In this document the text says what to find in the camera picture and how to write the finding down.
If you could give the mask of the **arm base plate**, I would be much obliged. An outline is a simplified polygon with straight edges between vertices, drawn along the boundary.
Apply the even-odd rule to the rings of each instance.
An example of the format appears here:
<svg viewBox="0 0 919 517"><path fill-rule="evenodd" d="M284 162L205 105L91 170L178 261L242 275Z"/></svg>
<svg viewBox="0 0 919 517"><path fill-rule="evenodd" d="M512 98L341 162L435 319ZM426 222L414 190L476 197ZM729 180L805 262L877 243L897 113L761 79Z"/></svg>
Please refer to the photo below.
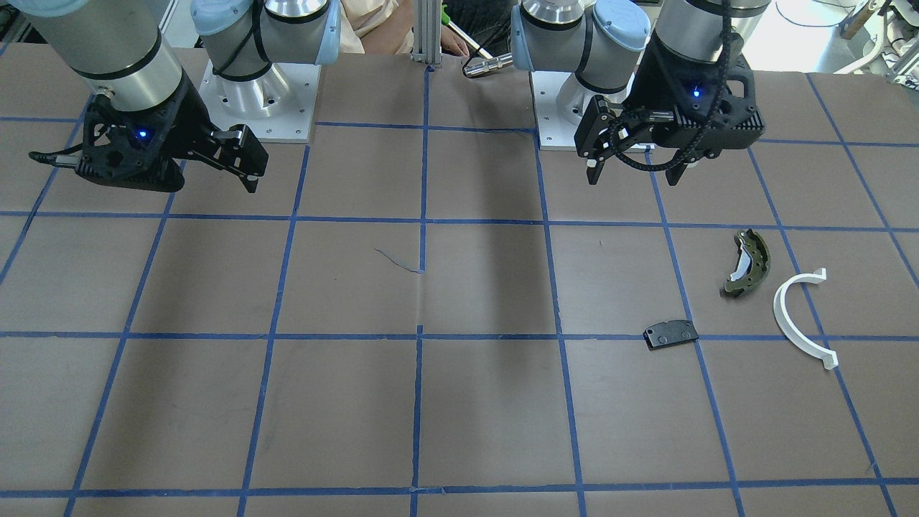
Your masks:
<svg viewBox="0 0 919 517"><path fill-rule="evenodd" d="M198 86L219 128L246 125L262 143L308 144L321 65L274 63L262 78L234 82L207 68Z"/></svg>
<svg viewBox="0 0 919 517"><path fill-rule="evenodd" d="M539 147L574 151L574 132L590 99L597 93L586 89L574 73L568 72L531 72L531 86Z"/></svg>

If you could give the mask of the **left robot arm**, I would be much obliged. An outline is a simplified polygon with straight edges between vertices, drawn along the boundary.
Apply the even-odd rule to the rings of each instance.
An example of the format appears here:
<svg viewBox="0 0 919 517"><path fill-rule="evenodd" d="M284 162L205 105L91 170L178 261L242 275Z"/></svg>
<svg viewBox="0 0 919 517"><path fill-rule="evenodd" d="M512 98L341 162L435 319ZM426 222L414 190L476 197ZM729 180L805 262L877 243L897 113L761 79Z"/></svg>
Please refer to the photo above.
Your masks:
<svg viewBox="0 0 919 517"><path fill-rule="evenodd" d="M514 65L571 73L590 98L574 131L589 184L613 159L663 171L752 146L767 125L742 54L768 1L666 1L651 21L634 2L519 1Z"/></svg>

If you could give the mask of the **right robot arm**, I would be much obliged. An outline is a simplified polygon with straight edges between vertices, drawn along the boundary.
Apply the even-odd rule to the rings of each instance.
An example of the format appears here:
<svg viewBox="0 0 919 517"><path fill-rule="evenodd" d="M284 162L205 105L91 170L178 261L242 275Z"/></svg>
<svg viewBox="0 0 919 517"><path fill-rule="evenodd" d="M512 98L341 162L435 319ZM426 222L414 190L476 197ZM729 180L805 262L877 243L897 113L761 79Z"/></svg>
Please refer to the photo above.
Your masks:
<svg viewBox="0 0 919 517"><path fill-rule="evenodd" d="M92 89L79 144L30 159L103 187L172 193L180 160L238 177L253 193L269 154L248 126L221 129L140 1L16 1L14 7ZM340 50L338 1L194 1L196 32L236 117L272 114L290 88L280 63L330 65Z"/></svg>

